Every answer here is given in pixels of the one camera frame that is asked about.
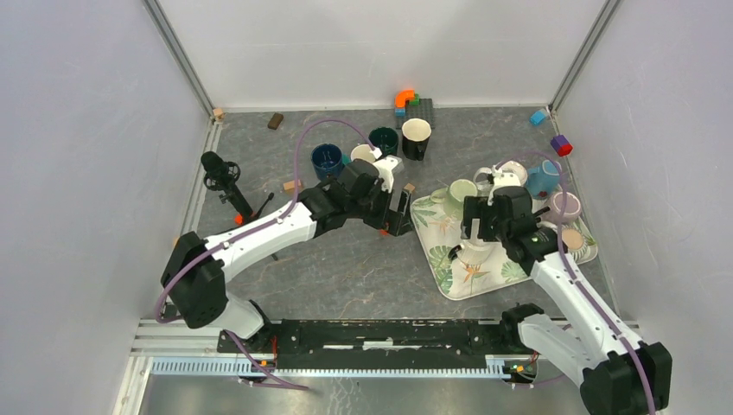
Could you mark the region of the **light green mug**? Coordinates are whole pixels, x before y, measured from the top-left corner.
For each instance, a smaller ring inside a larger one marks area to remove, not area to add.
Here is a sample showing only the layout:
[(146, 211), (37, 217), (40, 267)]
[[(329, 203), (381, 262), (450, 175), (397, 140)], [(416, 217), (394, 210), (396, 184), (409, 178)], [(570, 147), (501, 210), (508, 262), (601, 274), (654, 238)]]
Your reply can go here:
[(464, 199), (467, 196), (477, 196), (479, 193), (476, 184), (467, 179), (458, 179), (447, 188), (441, 188), (430, 195), (430, 199), (443, 207), (446, 214), (456, 215), (462, 212)]

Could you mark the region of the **pink mug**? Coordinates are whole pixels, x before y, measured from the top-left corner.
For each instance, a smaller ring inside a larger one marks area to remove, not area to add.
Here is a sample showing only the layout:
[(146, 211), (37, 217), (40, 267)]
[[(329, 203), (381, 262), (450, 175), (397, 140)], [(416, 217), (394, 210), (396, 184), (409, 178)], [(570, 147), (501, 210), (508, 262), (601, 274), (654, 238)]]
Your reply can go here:
[(374, 164), (381, 156), (382, 151), (379, 147), (372, 148), (369, 144), (360, 144), (351, 150), (349, 157), (352, 162), (361, 160)]

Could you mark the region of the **dark green mug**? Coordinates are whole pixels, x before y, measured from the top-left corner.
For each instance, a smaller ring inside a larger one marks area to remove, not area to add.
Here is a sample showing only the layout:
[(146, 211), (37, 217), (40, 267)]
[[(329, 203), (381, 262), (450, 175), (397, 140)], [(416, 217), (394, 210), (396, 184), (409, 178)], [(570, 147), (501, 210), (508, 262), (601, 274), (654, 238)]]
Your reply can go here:
[(381, 150), (382, 156), (398, 154), (399, 135), (390, 127), (378, 127), (369, 133), (370, 142)]

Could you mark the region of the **black octagonal mug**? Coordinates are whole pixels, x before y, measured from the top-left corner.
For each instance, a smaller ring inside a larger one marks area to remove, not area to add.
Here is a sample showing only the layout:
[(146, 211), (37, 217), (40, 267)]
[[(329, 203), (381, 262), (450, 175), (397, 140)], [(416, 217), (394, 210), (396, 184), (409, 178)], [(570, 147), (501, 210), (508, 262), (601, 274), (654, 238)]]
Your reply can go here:
[(423, 161), (432, 134), (429, 122), (421, 118), (411, 118), (402, 124), (401, 134), (404, 156), (413, 161)]

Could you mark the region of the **dark blue mug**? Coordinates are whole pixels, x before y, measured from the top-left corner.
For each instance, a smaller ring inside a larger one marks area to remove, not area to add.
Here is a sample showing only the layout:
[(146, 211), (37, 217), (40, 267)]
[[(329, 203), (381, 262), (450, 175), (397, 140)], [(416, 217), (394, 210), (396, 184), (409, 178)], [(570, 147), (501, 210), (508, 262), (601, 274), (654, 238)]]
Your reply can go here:
[(344, 169), (343, 153), (335, 144), (316, 146), (311, 151), (310, 160), (319, 181), (338, 177)]

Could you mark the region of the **white ribbed mug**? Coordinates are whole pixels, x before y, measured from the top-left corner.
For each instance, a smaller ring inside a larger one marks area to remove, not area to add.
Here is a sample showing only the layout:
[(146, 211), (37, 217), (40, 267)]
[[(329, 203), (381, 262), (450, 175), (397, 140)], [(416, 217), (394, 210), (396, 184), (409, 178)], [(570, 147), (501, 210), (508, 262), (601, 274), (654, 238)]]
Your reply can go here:
[(480, 239), (477, 233), (477, 225), (473, 225), (467, 231), (466, 226), (461, 221), (459, 229), (459, 241), (449, 246), (447, 254), (449, 262), (459, 260), (466, 266), (477, 267), (506, 253), (500, 242)]

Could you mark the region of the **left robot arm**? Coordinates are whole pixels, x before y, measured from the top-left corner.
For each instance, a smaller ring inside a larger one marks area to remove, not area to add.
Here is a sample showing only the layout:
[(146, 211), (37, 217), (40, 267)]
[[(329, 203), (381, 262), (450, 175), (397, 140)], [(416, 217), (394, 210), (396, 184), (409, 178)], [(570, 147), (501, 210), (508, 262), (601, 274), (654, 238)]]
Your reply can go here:
[(374, 163), (357, 159), (337, 177), (306, 188), (272, 214), (206, 238), (195, 232), (175, 243), (163, 272), (161, 309), (170, 299), (190, 329), (213, 326), (235, 334), (251, 352), (271, 343), (265, 315), (251, 301), (229, 296), (227, 283), (249, 266), (284, 248), (339, 229), (349, 220), (400, 236), (411, 230), (411, 191), (403, 190), (390, 208), (395, 176), (403, 169), (396, 156)]

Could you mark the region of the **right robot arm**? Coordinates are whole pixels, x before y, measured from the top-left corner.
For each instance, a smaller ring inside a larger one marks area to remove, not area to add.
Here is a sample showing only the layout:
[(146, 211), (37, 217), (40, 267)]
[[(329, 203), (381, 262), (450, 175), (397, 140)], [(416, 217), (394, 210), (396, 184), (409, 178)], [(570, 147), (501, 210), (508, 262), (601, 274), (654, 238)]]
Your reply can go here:
[(501, 346), (543, 355), (579, 389), (591, 414), (655, 414), (670, 401), (672, 356), (648, 343), (606, 304), (580, 272), (558, 233), (540, 224), (523, 187), (497, 188), (489, 197), (467, 196), (462, 236), (499, 242), (560, 308), (561, 329), (544, 311), (522, 304), (503, 313)]

